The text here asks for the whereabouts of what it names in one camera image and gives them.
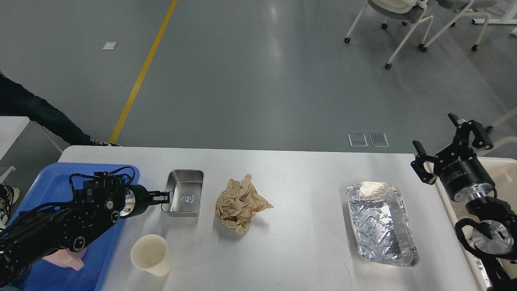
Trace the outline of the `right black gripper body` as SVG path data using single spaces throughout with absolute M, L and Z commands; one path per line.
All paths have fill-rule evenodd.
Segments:
M 447 147 L 437 154 L 434 174 L 452 201 L 468 202 L 488 196 L 495 182 L 470 147 Z

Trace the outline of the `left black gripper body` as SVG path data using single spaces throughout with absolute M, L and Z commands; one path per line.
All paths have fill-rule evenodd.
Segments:
M 138 216 L 144 213 L 154 203 L 153 191 L 147 190 L 140 184 L 124 186 L 124 206 L 120 211 L 121 219 Z

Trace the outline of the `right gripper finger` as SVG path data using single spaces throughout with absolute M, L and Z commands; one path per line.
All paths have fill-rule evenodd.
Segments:
M 423 183 L 429 185 L 435 184 L 437 175 L 427 171 L 425 169 L 425 163 L 430 162 L 434 164 L 437 162 L 437 157 L 428 155 L 421 142 L 417 140 L 413 140 L 412 145 L 416 150 L 415 160 L 410 164 L 412 169 Z
M 465 121 L 455 114 L 448 114 L 448 117 L 456 127 L 456 133 L 451 144 L 447 146 L 447 156 L 476 156 L 474 149 L 493 149 L 494 144 L 489 133 L 481 123 L 475 120 Z

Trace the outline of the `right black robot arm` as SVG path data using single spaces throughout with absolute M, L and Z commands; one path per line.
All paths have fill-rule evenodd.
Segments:
M 431 156 L 414 140 L 412 169 L 423 183 L 433 185 L 439 179 L 449 198 L 465 203 L 467 212 L 477 217 L 458 220 L 454 231 L 463 248 L 481 260 L 491 283 L 489 291 L 515 291 L 516 279 L 499 260 L 516 260 L 516 213 L 498 199 L 496 184 L 474 151 L 490 150 L 494 144 L 481 123 L 452 113 L 448 117 L 456 128 L 451 144 Z

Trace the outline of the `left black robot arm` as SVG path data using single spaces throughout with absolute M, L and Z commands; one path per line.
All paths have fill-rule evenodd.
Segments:
M 149 191 L 134 175 L 97 171 L 69 177 L 72 200 L 47 202 L 19 215 L 1 232 L 1 286 L 58 250 L 80 252 L 121 219 L 170 202 L 170 192 Z

